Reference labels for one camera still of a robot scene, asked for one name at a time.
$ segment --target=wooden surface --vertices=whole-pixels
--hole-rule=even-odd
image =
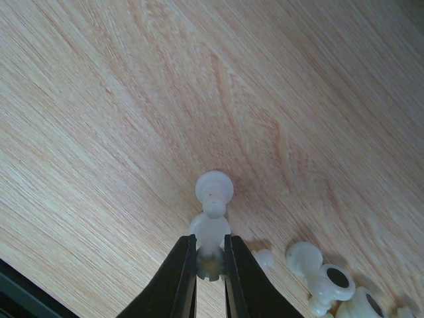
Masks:
[[[388,311],[422,312],[412,2],[2,0],[1,258],[81,317],[114,317],[219,169],[233,232],[272,248],[269,277],[305,317],[284,262],[298,240]],[[222,284],[201,282],[197,308],[224,317]]]

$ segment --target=wood grain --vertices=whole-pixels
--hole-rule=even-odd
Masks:
[[[220,169],[234,233],[272,247],[269,277],[305,317],[284,263],[298,240],[385,309],[422,312],[424,38],[405,5],[3,0],[2,259],[114,317]],[[222,284],[198,290],[198,316],[224,317]]]

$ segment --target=dark object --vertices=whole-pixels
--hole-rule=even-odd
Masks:
[[[196,237],[180,237],[156,275],[117,318],[194,318]]]
[[[225,237],[228,318],[302,318],[274,288],[240,237]],[[1,261],[0,317],[77,317]],[[181,237],[150,283],[117,318],[194,318],[196,239]]]
[[[0,317],[78,318],[3,260],[0,260]]]
[[[228,318],[303,318],[270,283],[241,237],[225,236]]]

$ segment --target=white plastic part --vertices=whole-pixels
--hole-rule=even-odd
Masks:
[[[364,287],[358,287],[349,301],[342,303],[337,310],[336,318],[386,318],[380,304]]]
[[[314,244],[299,242],[287,250],[286,264],[292,274],[304,277],[318,272],[323,265],[323,255]]]
[[[291,273],[305,278],[312,295],[309,309],[315,316],[324,316],[334,300],[347,301],[354,294],[355,283],[351,275],[338,266],[323,265],[321,251],[309,242],[290,247],[286,263]]]
[[[227,204],[234,195],[234,185],[223,172],[209,171],[198,179],[195,192],[203,204],[203,212],[211,219],[216,219],[227,211]]]
[[[231,228],[224,217],[211,219],[200,213],[191,222],[189,233],[196,236],[196,249],[202,246],[204,253],[213,254],[217,248],[224,248],[225,235],[231,234]]]
[[[312,295],[309,309],[318,317],[328,312],[334,300],[348,301],[355,292],[352,276],[332,264],[322,265],[317,273],[306,276],[305,280]]]
[[[415,318],[411,308],[402,307],[397,309],[397,318]]]
[[[259,250],[258,252],[252,252],[253,257],[258,262],[261,269],[266,269],[274,265],[274,253],[266,248]]]
[[[208,278],[210,282],[219,280],[219,276],[224,274],[224,251],[220,246],[215,250],[204,251],[203,247],[196,253],[196,274],[202,280]]]

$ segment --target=light wood tabletop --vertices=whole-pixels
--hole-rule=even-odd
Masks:
[[[266,273],[305,317],[284,261],[300,240],[385,310],[422,313],[419,6],[2,0],[0,257],[79,316],[114,317],[221,170],[234,234],[273,250]],[[199,282],[197,316],[225,316],[221,282]]]

